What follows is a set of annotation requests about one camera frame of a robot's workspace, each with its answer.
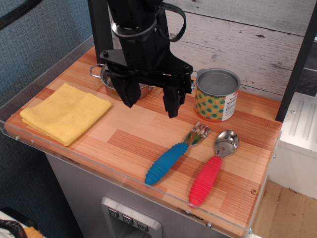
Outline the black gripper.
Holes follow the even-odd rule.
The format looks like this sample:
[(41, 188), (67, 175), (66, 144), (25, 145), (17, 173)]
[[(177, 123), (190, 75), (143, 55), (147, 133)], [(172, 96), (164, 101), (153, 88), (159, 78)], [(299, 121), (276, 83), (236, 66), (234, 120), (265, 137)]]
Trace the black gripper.
[(178, 41), (182, 27), (174, 38), (169, 37), (166, 23), (150, 23), (136, 28), (112, 24), (121, 49), (101, 53), (106, 61), (104, 70), (123, 103), (131, 108), (141, 97), (139, 83), (163, 88), (163, 102), (169, 118), (178, 116), (185, 94), (192, 93), (193, 68), (170, 51), (171, 42)]

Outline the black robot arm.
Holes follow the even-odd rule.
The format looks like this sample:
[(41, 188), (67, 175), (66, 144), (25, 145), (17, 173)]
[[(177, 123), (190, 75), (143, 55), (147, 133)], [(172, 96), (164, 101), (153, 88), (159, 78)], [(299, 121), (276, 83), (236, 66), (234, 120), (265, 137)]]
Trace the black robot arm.
[(184, 11), (161, 0), (110, 0), (112, 32), (119, 38), (121, 49), (101, 53), (106, 71), (123, 103), (132, 107), (141, 97), (140, 84), (163, 89), (163, 102), (170, 118), (178, 115), (186, 94), (193, 91), (193, 67), (170, 51), (170, 44), (181, 39), (184, 24), (170, 38), (165, 12)]

